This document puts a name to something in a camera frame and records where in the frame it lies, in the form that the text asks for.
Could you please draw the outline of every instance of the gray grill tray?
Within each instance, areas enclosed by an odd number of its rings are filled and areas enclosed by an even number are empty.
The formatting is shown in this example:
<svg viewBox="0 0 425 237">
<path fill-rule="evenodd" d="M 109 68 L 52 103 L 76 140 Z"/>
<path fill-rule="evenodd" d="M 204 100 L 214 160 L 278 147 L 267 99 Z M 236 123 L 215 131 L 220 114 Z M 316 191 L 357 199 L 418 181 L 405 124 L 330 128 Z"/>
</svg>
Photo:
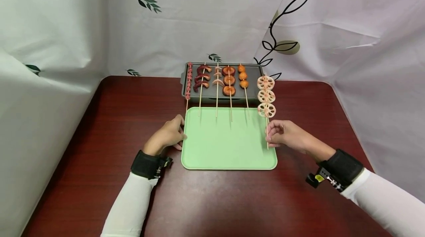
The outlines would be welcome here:
<svg viewBox="0 0 425 237">
<path fill-rule="evenodd" d="M 199 66 L 203 65 L 204 63 L 192 63 L 192 83 L 190 85 L 190 100 L 189 102 L 199 102 L 199 96 L 201 93 L 201 87 L 199 87 L 198 92 L 193 91 L 193 86 L 195 85 L 195 77 L 198 75 L 196 72 L 196 69 L 198 69 Z M 209 81 L 210 87 L 209 88 L 202 88 L 202 103 L 215 103 L 216 96 L 217 96 L 217 85 L 213 85 L 214 77 L 214 68 L 217 66 L 217 63 L 207 63 L 208 66 L 212 68 L 211 73 L 209 73 L 211 80 Z M 233 85 L 236 89 L 235 95 L 232 96 L 232 103 L 235 104 L 244 104 L 246 103 L 245 100 L 245 91 L 240 86 L 240 80 L 238 78 L 239 72 L 238 72 L 238 63 L 219 63 L 219 67 L 224 68 L 226 66 L 232 66 L 235 67 L 236 73 L 234 77 L 236 78 L 236 83 Z M 248 75 L 248 78 L 246 79 L 248 81 L 248 87 L 246 89 L 246 96 L 248 97 L 249 103 L 255 103 L 258 104 L 260 101 L 257 98 L 257 94 L 260 91 L 257 87 L 257 79 L 264 75 L 263 68 L 258 64 L 252 64 L 252 63 L 246 63 L 242 64 L 245 66 L 245 72 Z M 188 63 L 184 66 L 184 72 L 182 73 L 182 76 L 180 78 L 180 83 L 183 85 L 182 87 L 182 96 L 185 97 L 185 90 L 186 90 L 186 79 L 187 79 L 187 70 L 188 70 Z M 227 97 L 223 94 L 223 88 L 221 86 L 218 86 L 218 103 L 230 103 L 230 97 Z"/>
</svg>

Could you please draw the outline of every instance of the green tray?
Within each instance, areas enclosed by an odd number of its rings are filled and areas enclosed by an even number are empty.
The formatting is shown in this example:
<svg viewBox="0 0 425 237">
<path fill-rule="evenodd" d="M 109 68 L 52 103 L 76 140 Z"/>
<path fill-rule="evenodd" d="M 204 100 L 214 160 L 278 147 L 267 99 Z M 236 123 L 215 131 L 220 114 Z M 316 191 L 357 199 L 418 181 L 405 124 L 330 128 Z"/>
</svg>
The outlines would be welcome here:
<svg viewBox="0 0 425 237">
<path fill-rule="evenodd" d="M 257 108 L 193 107 L 186 113 L 182 164 L 189 170 L 272 170 L 274 148 L 267 150 L 266 119 Z"/>
</svg>

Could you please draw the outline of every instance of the dark red table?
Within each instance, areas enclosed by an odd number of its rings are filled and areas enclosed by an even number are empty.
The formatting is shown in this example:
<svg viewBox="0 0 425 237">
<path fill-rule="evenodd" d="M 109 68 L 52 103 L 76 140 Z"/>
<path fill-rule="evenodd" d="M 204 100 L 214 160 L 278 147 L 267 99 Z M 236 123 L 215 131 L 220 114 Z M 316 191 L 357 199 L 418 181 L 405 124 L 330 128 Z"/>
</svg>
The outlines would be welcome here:
<svg viewBox="0 0 425 237">
<path fill-rule="evenodd" d="M 278 81 L 275 119 L 296 122 L 370 167 L 333 89 Z M 100 84 L 23 236 L 99 236 L 136 152 L 184 115 L 178 78 L 108 77 Z M 145 236 L 389 236 L 329 184 L 304 180 L 317 166 L 277 149 L 272 171 L 189 171 L 174 159 L 151 196 Z"/>
</svg>

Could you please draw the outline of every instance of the white backdrop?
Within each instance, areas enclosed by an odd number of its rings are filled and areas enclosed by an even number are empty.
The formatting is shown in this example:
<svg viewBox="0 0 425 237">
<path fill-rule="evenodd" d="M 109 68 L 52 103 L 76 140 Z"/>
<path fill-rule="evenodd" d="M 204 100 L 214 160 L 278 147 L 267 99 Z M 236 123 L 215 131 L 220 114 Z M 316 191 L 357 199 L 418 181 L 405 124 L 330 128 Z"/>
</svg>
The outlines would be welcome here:
<svg viewBox="0 0 425 237">
<path fill-rule="evenodd" d="M 307 0 L 272 30 L 299 49 L 283 47 L 290 50 L 262 63 L 282 80 L 330 83 L 375 172 L 423 202 L 424 30 L 425 0 Z M 264 40 L 273 42 L 269 32 Z M 268 52 L 261 44 L 255 58 Z"/>
<path fill-rule="evenodd" d="M 424 26 L 424 0 L 0 0 L 0 236 L 24 228 L 102 77 L 217 56 L 330 83 L 375 171 L 425 201 Z"/>
<path fill-rule="evenodd" d="M 0 0 L 2 237 L 23 231 L 105 76 L 105 9 L 104 0 Z"/>
</svg>

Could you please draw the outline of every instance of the black vine drawing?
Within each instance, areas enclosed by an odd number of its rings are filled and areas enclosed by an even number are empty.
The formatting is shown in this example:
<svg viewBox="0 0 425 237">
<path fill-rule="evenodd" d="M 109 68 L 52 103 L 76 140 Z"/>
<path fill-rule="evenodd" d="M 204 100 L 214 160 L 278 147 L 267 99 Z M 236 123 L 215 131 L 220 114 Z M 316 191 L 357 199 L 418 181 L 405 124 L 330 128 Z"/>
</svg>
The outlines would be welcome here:
<svg viewBox="0 0 425 237">
<path fill-rule="evenodd" d="M 30 69 L 31 72 L 39 76 L 39 73 L 41 72 L 41 70 L 37 66 L 33 64 L 25 64 L 25 66 L 28 67 L 28 69 Z"/>
<path fill-rule="evenodd" d="M 128 69 L 126 71 L 128 72 L 129 75 L 132 75 L 132 76 L 142 76 L 139 72 L 135 71 L 134 69 Z"/>
<path fill-rule="evenodd" d="M 261 66 L 267 66 L 268 64 L 270 64 L 273 61 L 273 58 L 266 59 L 266 57 L 268 55 L 270 55 L 271 52 L 274 52 L 274 51 L 285 54 L 285 55 L 293 55 L 300 50 L 300 44 L 297 41 L 277 41 L 276 38 L 273 35 L 273 27 L 274 27 L 274 24 L 276 23 L 276 21 L 279 20 L 279 18 L 282 17 L 283 15 L 287 15 L 287 14 L 290 14 L 290 13 L 297 11 L 308 0 L 304 0 L 304 2 L 301 5 L 299 5 L 298 7 L 291 7 L 291 5 L 293 5 L 296 1 L 297 0 L 293 0 L 292 2 L 290 2 L 290 4 L 288 4 L 288 6 L 286 6 L 285 10 L 283 10 L 283 12 L 281 14 L 279 14 L 279 11 L 276 11 L 276 13 L 274 14 L 272 22 L 269 25 L 270 36 L 272 37 L 273 42 L 272 43 L 270 43 L 268 41 L 262 42 L 263 48 L 268 50 L 269 52 L 266 53 L 266 55 L 263 56 L 263 58 L 261 58 L 260 61 L 258 61 L 254 57 L 254 60 L 256 61 L 257 64 L 260 64 Z M 273 77 L 274 79 L 278 79 L 280 77 L 280 75 L 282 75 L 281 72 L 270 75 L 270 77 Z"/>
<path fill-rule="evenodd" d="M 148 8 L 151 11 L 153 8 L 153 11 L 155 13 L 162 12 L 161 10 L 159 10 L 160 6 L 156 4 L 155 0 L 139 0 L 139 4 L 144 8 Z"/>
<path fill-rule="evenodd" d="M 221 63 L 221 57 L 215 53 L 208 54 L 208 59 L 215 61 L 216 63 Z"/>
</svg>

